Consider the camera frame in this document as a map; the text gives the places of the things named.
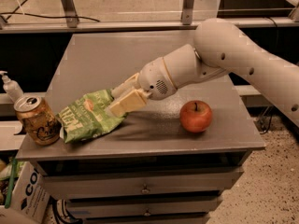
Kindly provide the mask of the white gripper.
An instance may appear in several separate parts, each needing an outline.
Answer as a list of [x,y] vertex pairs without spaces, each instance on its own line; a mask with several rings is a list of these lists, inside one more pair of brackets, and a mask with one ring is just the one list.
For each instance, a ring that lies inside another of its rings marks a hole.
[[158,58],[147,63],[139,74],[133,74],[110,92],[113,101],[107,107],[107,114],[120,118],[144,107],[149,98],[163,100],[176,92],[177,88],[171,80],[164,59]]

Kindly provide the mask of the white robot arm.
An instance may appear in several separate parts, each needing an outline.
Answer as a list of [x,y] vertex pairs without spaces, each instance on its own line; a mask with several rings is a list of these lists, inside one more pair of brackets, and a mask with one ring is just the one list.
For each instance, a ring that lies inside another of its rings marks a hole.
[[202,21],[193,43],[147,63],[111,91],[106,108],[121,117],[163,100],[178,89],[234,73],[245,79],[281,113],[299,126],[299,66],[262,49],[234,24],[223,19]]

